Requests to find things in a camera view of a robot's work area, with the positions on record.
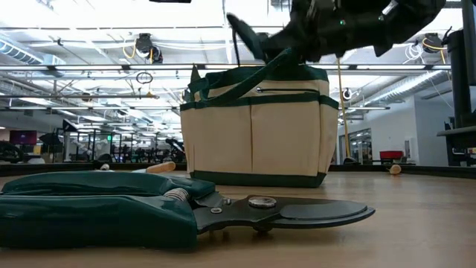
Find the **robotic arm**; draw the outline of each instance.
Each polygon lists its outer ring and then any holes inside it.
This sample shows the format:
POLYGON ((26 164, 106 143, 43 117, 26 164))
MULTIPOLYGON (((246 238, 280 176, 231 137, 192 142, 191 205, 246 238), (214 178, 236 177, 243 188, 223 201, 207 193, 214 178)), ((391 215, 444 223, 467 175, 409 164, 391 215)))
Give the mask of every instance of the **robotic arm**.
POLYGON ((291 21, 279 33, 256 34, 228 14, 231 27, 258 60, 269 61, 284 48, 299 50, 302 60, 372 45, 379 57, 433 21, 446 0, 294 0, 291 21))

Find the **wooden handle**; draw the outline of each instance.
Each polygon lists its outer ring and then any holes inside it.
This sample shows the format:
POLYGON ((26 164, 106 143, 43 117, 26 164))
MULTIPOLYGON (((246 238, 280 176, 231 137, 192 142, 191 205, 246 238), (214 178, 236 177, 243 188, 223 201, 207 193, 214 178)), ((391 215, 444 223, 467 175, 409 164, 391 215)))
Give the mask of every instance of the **wooden handle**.
POLYGON ((174 162, 165 162, 162 164, 158 165, 153 165, 148 168, 146 168, 146 173, 154 173, 154 174, 159 174, 163 172, 169 172, 173 171, 176 169, 176 163, 174 162))

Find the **yellow pole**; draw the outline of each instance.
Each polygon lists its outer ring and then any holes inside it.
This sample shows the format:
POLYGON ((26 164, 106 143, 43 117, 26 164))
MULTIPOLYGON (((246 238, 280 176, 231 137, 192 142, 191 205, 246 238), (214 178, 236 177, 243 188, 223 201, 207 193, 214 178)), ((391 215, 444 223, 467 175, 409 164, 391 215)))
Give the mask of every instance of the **yellow pole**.
POLYGON ((344 119, 344 129, 345 129, 345 151, 347 157, 350 157, 350 146, 349 146, 349 131, 347 129, 347 119, 345 116, 345 105, 344 105, 344 95, 342 94, 342 78, 341 78, 341 59, 337 59, 337 72, 339 76, 339 95, 341 96, 341 106, 342 106, 342 119, 344 119))

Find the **ceiling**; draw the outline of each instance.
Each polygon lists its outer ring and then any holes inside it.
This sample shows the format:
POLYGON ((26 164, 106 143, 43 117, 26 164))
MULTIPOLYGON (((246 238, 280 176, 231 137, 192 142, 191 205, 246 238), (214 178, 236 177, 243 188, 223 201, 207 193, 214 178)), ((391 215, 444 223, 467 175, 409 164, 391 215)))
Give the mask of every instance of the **ceiling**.
MULTIPOLYGON (((157 4, 148 0, 15 0, 1 4, 0 34, 18 42, 34 52, 51 54, 67 65, 117 65, 148 64, 133 52, 133 42, 138 34, 152 34, 152 41, 164 56, 164 64, 236 64, 231 42, 231 30, 225 13, 234 13, 246 21, 256 32, 276 33, 289 21, 286 2, 283 6, 271 5, 269 0, 192 0, 191 4, 157 4)), ((348 51, 341 59, 344 65, 412 65, 443 64, 442 55, 421 52, 411 47, 414 40, 421 41, 425 33, 438 33, 440 37, 452 27, 462 28, 460 8, 443 9, 439 16, 405 44, 395 45, 381 57, 375 57, 372 48, 348 51)), ((251 53, 239 42, 241 63, 256 64, 251 53)), ((319 64, 336 64, 333 55, 325 56, 319 64)), ((0 65, 23 63, 0 54, 0 65)), ((200 70, 201 76, 208 70, 200 70)), ((63 77, 44 76, 40 72, 9 71, 10 75, 38 86, 36 90, 23 91, 34 95, 47 95, 62 90, 64 95, 89 92, 94 95, 145 95, 153 93, 159 98, 101 98, 92 102, 76 100, 56 101, 59 106, 159 106, 174 107, 181 103, 181 91, 190 82, 191 70, 160 70, 153 73, 150 84, 135 81, 137 71, 66 71, 63 77)), ((358 92, 353 98, 357 103, 379 90, 391 86, 408 75, 404 72, 383 74, 377 71, 344 72, 342 87, 358 92)), ((338 98, 338 76, 329 72, 331 97, 338 98)), ((6 88, 0 92, 9 94, 6 88)), ((31 105, 14 100, 8 105, 31 105)), ((81 111, 70 111, 81 115, 81 111)), ((173 109, 144 110, 139 115, 126 118, 149 118, 154 123, 179 123, 173 109)), ((114 111, 96 112, 113 121, 125 121, 114 111)))

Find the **green trim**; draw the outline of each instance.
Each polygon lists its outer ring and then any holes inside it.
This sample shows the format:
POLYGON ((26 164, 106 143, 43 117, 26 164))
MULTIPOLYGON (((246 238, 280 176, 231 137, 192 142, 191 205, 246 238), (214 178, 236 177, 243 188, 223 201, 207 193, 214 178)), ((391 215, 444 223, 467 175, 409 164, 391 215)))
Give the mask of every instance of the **green trim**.
POLYGON ((319 103, 331 106, 334 109, 339 109, 339 102, 333 100, 331 97, 322 95, 319 97, 319 103))
POLYGON ((319 92, 316 93, 302 93, 302 94, 286 94, 286 95, 267 95, 267 96, 258 96, 258 97, 246 97, 233 100, 226 104, 213 105, 206 104, 202 101, 196 101, 191 103, 184 103, 180 106, 180 110, 186 111, 188 109, 204 109, 208 107, 236 107, 236 106, 249 106, 249 105, 259 105, 267 103, 305 103, 312 101, 319 101, 320 95, 319 92))
POLYGON ((317 188, 323 182, 326 174, 318 173, 317 176, 265 175, 195 170, 190 173, 190 176, 194 179, 214 182, 217 185, 317 188))
MULTIPOLYGON (((210 89, 219 89, 224 86, 231 86, 240 83, 254 73, 259 71, 263 66, 238 67, 227 71, 208 73, 200 80, 193 81, 188 85, 190 92, 195 94, 198 91, 210 89)), ((325 80, 329 82, 325 70, 313 68, 306 65, 296 66, 279 66, 271 74, 267 74, 264 80, 271 81, 306 81, 306 80, 325 80)))

